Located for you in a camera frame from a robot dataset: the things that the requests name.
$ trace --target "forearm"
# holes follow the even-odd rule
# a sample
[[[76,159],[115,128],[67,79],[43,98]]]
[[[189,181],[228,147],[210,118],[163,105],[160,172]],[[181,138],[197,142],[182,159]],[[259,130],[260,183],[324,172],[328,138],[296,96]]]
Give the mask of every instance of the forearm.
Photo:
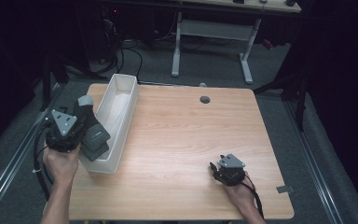
[[[69,201],[71,190],[72,181],[64,184],[54,183],[48,199],[48,205],[42,217],[42,224],[69,223]]]
[[[247,205],[240,208],[242,216],[246,219],[249,224],[261,224],[266,223],[264,218],[260,216],[258,210],[253,205]]]

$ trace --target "wooden table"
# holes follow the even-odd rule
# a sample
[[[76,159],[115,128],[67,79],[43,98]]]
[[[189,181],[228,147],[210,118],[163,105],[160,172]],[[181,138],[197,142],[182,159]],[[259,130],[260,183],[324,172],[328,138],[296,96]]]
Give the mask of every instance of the wooden table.
[[[98,107],[107,85],[93,84]],[[211,102],[203,104],[201,96]],[[233,153],[256,185],[265,218],[294,215],[255,96],[246,89],[139,87],[126,146],[114,175],[80,164],[71,219],[242,219],[209,162]]]

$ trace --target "gray carpet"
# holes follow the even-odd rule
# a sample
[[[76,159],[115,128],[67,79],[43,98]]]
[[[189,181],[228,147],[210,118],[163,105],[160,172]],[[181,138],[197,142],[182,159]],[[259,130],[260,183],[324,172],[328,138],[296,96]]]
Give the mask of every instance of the gray carpet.
[[[208,42],[200,46],[197,40],[188,39],[182,50],[180,76],[173,78],[170,75],[173,49],[170,41],[159,42],[160,45],[154,45],[153,48],[139,43],[134,48],[143,57],[140,80],[189,86],[199,86],[203,82],[211,87],[255,89],[273,80],[282,59],[290,48],[287,45],[268,50],[263,46],[255,45],[249,57],[254,84],[249,86],[244,83],[237,56],[243,43],[230,43],[222,47]],[[222,40],[210,41],[219,44],[227,43]],[[135,42],[126,42],[125,46],[130,47],[134,44]],[[120,73],[135,75],[140,64],[139,56],[130,50],[125,49],[123,52],[124,65]],[[101,65],[94,64],[92,68],[100,67]],[[113,72],[106,73],[105,76],[110,77]],[[71,107],[75,99],[87,92],[92,82],[95,80],[71,76],[70,82],[64,87],[62,95],[53,107]],[[40,84],[36,87],[35,92],[36,97],[23,108],[0,139],[0,174],[4,172],[11,157],[21,144],[22,138],[39,114],[38,109],[42,105]],[[293,126],[284,104],[275,91],[272,91],[272,94],[258,95],[256,99],[266,123],[283,179],[286,185],[295,189],[289,194],[295,209],[294,218],[285,221],[268,220],[268,223],[330,223],[306,164],[296,127]],[[315,160],[320,165],[326,183],[332,191],[343,223],[358,223],[358,195],[326,137],[323,125],[320,123],[309,97],[304,127]],[[0,223],[37,223],[40,220],[46,202],[32,170],[33,158],[30,150],[0,201]]]

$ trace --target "tape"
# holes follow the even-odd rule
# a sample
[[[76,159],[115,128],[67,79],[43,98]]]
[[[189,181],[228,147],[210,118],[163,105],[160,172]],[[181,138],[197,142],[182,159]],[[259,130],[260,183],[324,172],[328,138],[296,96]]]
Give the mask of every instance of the tape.
[[[292,186],[280,186],[280,187],[277,187],[277,191],[278,193],[292,193],[292,192],[295,192],[295,189],[293,189]]]

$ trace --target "white plastic bin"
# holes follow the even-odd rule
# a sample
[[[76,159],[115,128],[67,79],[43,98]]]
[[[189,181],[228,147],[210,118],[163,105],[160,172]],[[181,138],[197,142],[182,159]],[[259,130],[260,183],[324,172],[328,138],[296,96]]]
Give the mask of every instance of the white plastic bin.
[[[109,150],[95,161],[80,153],[79,159],[89,172],[114,174],[120,163],[138,98],[136,77],[114,74],[101,100],[95,117],[109,132]]]

